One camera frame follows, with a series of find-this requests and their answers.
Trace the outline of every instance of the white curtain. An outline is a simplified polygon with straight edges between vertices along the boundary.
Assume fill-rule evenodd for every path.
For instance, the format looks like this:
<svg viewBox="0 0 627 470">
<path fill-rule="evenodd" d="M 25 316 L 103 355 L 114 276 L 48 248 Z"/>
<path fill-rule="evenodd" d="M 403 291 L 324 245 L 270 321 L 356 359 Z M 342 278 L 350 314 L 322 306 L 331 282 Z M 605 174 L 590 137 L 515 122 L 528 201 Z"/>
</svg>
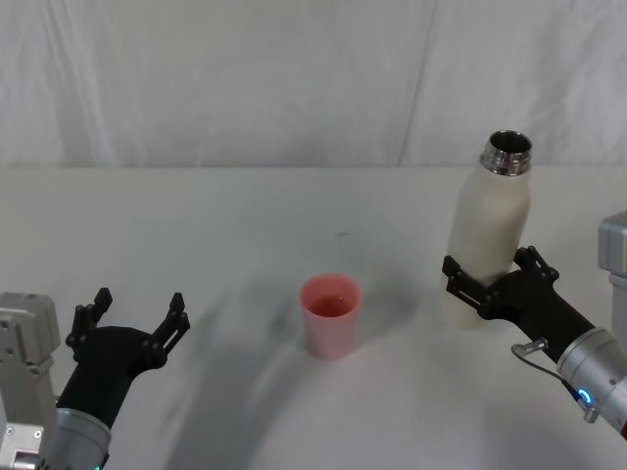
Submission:
<svg viewBox="0 0 627 470">
<path fill-rule="evenodd" d="M 0 0 L 0 165 L 627 159 L 623 0 Z"/>
</svg>

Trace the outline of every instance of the water bottle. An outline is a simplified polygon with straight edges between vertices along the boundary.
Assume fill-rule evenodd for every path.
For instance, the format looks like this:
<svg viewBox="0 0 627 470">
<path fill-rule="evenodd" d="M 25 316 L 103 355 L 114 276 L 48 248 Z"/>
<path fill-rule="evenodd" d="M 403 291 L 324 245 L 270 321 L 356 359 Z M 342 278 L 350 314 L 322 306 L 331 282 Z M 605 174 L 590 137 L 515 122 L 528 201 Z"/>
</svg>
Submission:
<svg viewBox="0 0 627 470">
<path fill-rule="evenodd" d="M 490 136 L 476 168 L 458 196 L 448 254 L 485 285 L 509 272 L 530 206 L 531 141 L 512 130 Z M 440 313 L 457 328 L 484 321 L 440 284 Z"/>
</svg>

